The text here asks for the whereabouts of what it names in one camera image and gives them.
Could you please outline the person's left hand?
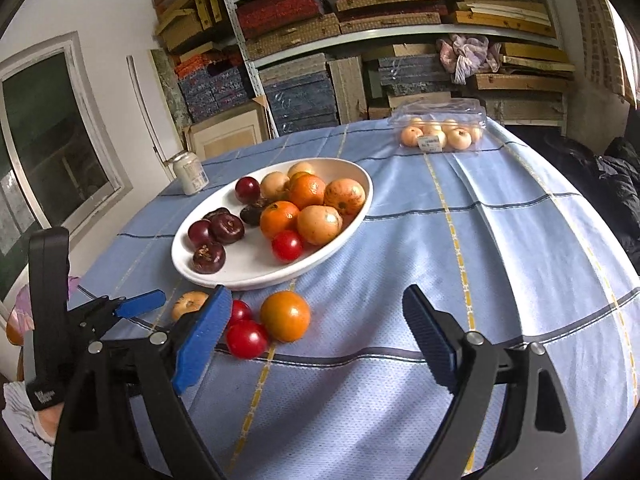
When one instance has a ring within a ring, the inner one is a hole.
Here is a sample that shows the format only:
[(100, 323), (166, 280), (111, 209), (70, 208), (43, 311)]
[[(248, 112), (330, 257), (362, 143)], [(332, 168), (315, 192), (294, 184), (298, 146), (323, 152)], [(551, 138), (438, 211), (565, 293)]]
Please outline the person's left hand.
[(48, 442), (50, 445), (55, 444), (56, 433), (58, 432), (58, 424), (60, 423), (63, 408), (64, 404), (59, 403), (50, 406), (50, 408), (36, 411), (32, 415), (32, 423), (34, 424), (36, 434), (38, 434), (40, 439)]

